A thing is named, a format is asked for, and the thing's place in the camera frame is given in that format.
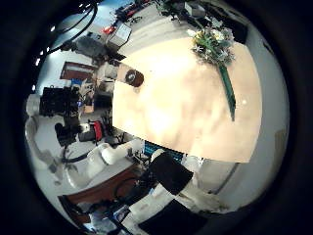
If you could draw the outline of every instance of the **wall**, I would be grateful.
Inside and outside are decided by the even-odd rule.
[[[246,46],[255,61],[262,91],[262,122],[248,164],[239,164],[220,196],[233,210],[256,199],[272,182],[285,154],[289,132],[289,99],[283,73],[265,41],[250,24]]]

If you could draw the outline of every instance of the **black cable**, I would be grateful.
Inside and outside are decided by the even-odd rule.
[[[54,49],[51,49],[50,51],[48,51],[45,55],[49,55],[49,54],[52,54],[60,49],[62,49],[64,46],[66,46],[67,44],[69,44],[71,41],[73,41],[74,39],[76,39],[81,33],[83,33],[89,26],[90,24],[95,20],[96,16],[97,16],[97,13],[98,13],[98,5],[97,3],[92,0],[92,6],[93,6],[93,10],[94,10],[94,13],[89,21],[89,23],[83,27],[79,32],[76,33],[76,35],[74,35],[72,38],[70,38],[69,40],[65,41],[62,45],[54,48]]]
[[[89,14],[92,12],[92,8],[90,8],[90,10],[87,12],[86,15],[84,15],[76,24],[74,24],[73,26],[67,28],[67,29],[63,29],[62,31],[59,32],[59,34],[63,34],[66,33],[70,30],[72,30],[73,28],[75,28],[76,26],[78,26],[86,17],[89,16]]]
[[[79,161],[82,161],[82,160],[84,160],[84,159],[87,159],[88,154],[89,154],[89,153],[83,154],[83,155],[81,155],[81,156],[79,156],[79,157],[77,157],[77,158],[74,158],[74,159],[69,159],[69,158],[63,159],[62,162],[63,162],[64,164],[73,164],[73,163],[77,163],[77,162],[79,162]]]

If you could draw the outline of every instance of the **beige tabletop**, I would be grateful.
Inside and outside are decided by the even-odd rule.
[[[200,64],[191,38],[165,41],[131,54],[123,63],[140,71],[134,88],[116,82],[112,124],[161,146],[200,158],[247,163],[258,138],[262,97],[259,77],[245,45],[235,43],[228,72],[237,101],[231,120],[215,66]]]

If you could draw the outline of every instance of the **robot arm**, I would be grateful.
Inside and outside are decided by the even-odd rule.
[[[193,184],[193,173],[175,162],[162,149],[152,155],[150,170],[156,180],[177,199],[188,199],[201,211],[221,212],[226,209],[216,195],[207,194]]]
[[[100,144],[89,152],[84,172],[79,173],[73,164],[69,165],[66,169],[68,182],[73,188],[84,188],[108,165],[114,165],[117,161],[142,149],[143,141],[140,139],[131,140],[115,149],[107,143]]]

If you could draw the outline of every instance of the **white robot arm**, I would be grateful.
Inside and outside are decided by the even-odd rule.
[[[141,139],[131,140],[115,149],[107,143],[100,144],[89,152],[84,172],[79,173],[73,164],[68,166],[66,169],[68,182],[73,188],[84,188],[108,165],[114,165],[131,153],[142,151],[143,145],[144,142]]]

